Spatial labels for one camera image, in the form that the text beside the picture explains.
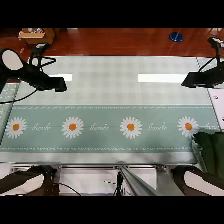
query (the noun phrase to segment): black cable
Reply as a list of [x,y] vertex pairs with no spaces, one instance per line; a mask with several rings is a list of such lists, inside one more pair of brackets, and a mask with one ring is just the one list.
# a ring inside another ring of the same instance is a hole
[[63,183],[54,183],[54,184],[60,184],[60,185],[63,185],[65,187],[68,187],[69,189],[71,189],[72,191],[74,191],[76,194],[78,194],[79,196],[82,196],[81,194],[79,194],[79,192],[77,192],[75,189],[73,189],[72,187],[66,185],[66,184],[63,184]]
[[20,100],[24,100],[26,98],[28,98],[29,96],[33,95],[38,89],[35,89],[32,93],[28,94],[27,96],[24,96],[23,98],[17,99],[17,100],[11,100],[11,101],[5,101],[5,102],[0,102],[0,104],[6,104],[6,103],[15,103],[18,102]]

